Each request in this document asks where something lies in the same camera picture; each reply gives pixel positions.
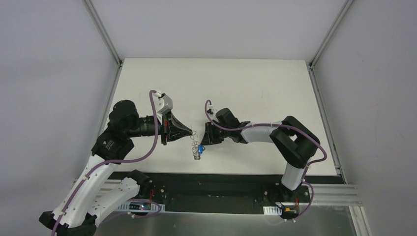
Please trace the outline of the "blue tagged key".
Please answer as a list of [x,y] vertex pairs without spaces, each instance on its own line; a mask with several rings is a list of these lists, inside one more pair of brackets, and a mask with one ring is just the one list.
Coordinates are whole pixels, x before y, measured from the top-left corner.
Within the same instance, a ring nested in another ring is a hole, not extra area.
[[205,151],[205,147],[204,146],[201,146],[201,145],[198,145],[198,147],[197,147],[197,153],[199,155],[201,155],[204,151]]

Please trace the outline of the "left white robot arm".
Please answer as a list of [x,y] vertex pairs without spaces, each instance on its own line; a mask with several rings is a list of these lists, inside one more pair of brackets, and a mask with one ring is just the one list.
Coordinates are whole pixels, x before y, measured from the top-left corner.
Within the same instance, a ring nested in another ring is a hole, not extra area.
[[91,236],[100,223],[121,204],[137,197],[150,195],[150,178],[132,170],[119,185],[102,197],[101,186],[126,162],[127,154],[134,148],[133,138],[152,136],[163,144],[190,136],[190,128],[179,122],[172,113],[173,102],[164,95],[150,100],[152,115],[140,117],[134,102],[117,102],[109,114],[107,128],[97,138],[89,160],[62,203],[46,211],[39,222],[54,236]]

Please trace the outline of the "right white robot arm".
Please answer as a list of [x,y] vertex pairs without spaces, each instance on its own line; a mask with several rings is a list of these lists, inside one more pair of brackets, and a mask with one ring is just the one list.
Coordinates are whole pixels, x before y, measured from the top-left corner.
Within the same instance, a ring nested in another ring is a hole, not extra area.
[[275,144],[287,161],[280,182],[279,195],[287,202],[298,196],[298,187],[303,180],[307,164],[321,144],[309,129],[293,116],[262,126],[250,121],[239,121],[228,108],[218,111],[215,117],[216,120],[213,122],[206,122],[201,145],[220,144],[226,138],[241,144],[254,142]]

